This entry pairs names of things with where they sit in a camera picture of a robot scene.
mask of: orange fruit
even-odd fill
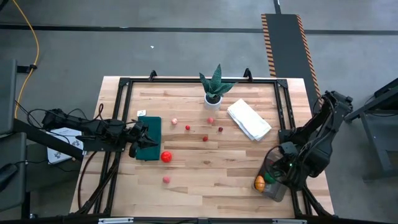
[[[254,187],[260,191],[263,192],[265,187],[266,187],[266,182],[264,181],[264,178],[262,176],[257,176],[256,180],[254,181]]]

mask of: wooden tabletop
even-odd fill
[[[97,107],[100,103],[104,104],[103,118],[112,117],[119,78],[103,79],[97,102]],[[304,81],[296,78],[288,78],[287,81],[295,124],[299,127],[311,118]],[[238,83],[225,94],[221,109],[215,112],[204,109],[204,94],[201,83],[133,85],[128,120],[137,119],[137,110],[146,110],[147,116],[160,116],[161,150],[170,151],[173,159],[167,164],[162,161],[144,162],[130,158],[128,152],[122,153],[112,216],[294,217],[289,191],[283,201],[275,202],[251,187],[266,152],[279,143],[277,132],[280,125],[274,87],[270,84]],[[124,108],[125,96],[126,90],[121,108]],[[272,126],[259,142],[250,141],[226,112],[227,107],[240,98]],[[206,122],[209,116],[215,118],[213,124]],[[176,126],[171,124],[172,118],[178,119]],[[191,130],[186,131],[185,125],[189,125]],[[220,126],[223,127],[222,133],[218,132]],[[207,142],[202,141],[204,136],[208,136]],[[83,203],[98,185],[103,157],[104,153],[97,153],[88,165],[81,188]],[[162,183],[165,175],[170,177],[169,184]],[[308,178],[307,182],[318,201],[333,213],[325,173],[316,179]],[[77,209],[75,191],[71,212]]]

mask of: folded cloth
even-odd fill
[[[229,106],[227,112],[252,141],[260,141],[271,130],[267,121],[242,99]]]

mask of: sticker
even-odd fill
[[[137,111],[137,116],[145,116],[147,114],[146,110]]]

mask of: concrete floor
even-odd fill
[[[33,24],[136,27],[261,28],[261,13],[274,13],[273,0],[19,0]],[[398,1],[280,0],[282,13],[299,14],[305,29],[397,30]],[[10,2],[0,22],[21,23]],[[105,75],[197,75],[218,63],[228,76],[249,67],[268,77],[262,34],[172,32],[38,31],[39,69],[25,89],[22,105],[34,108],[81,108],[95,112]],[[321,91],[337,90],[358,108],[374,90],[398,77],[396,36],[308,35]],[[30,31],[0,30],[0,58],[30,64],[35,44]],[[21,86],[24,76],[18,76]],[[84,88],[76,83],[83,83]],[[335,213],[340,217],[398,222],[398,181],[364,184],[361,177],[379,164],[359,120],[343,124],[326,169]],[[36,192],[32,210],[41,216],[67,214],[76,179]],[[53,195],[63,195],[54,200]],[[17,218],[17,209],[0,218]]]

